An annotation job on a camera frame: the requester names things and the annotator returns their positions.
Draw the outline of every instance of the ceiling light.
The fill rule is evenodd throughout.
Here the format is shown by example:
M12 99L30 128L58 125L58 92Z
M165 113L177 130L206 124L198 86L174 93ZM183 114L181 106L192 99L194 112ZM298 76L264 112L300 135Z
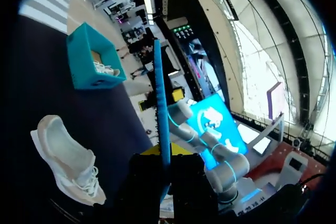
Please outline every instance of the ceiling light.
M148 14L153 14L153 9L152 9L152 2L151 0L144 0L145 2L145 7L146 7L146 10L147 10L147 13Z

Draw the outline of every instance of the white sneaker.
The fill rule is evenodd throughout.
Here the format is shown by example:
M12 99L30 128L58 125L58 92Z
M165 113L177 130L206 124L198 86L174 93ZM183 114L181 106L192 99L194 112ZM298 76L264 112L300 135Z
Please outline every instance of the white sneaker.
M105 66L102 63L99 63L97 61L94 61L94 66L96 68L96 71L99 73L108 73L112 76L118 76L120 74L119 69L112 69L111 66Z
M45 116L30 134L40 156L53 171L57 187L65 195L89 206L104 204L106 196L94 166L96 157L69 135L59 116Z

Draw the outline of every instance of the table surface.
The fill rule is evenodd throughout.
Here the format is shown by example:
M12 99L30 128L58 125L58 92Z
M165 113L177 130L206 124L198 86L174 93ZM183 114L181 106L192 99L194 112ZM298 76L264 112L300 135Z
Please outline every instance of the table surface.
M107 205L128 173L128 161L151 142L123 85L112 90L74 90L67 60L67 35L19 16L7 64L3 145L6 170L19 194L40 211L50 199L70 213L86 211L56 186L38 155L30 131L47 114L59 115L70 135L96 155Z

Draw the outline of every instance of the blue screen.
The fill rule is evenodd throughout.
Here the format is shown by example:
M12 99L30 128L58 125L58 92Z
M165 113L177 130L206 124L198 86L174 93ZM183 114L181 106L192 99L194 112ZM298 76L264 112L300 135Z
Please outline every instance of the blue screen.
M187 120L199 136L206 131L212 133L217 140L235 153L247 153L247 147L240 136L225 103L218 94L190 106L193 116Z

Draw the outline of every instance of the curved ceiling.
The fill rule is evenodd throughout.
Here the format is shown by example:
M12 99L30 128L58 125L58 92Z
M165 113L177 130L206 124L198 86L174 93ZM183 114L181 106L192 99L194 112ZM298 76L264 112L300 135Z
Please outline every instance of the curved ceiling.
M317 103L324 70L324 32L322 22L308 0L277 0L288 15L306 59L311 115Z

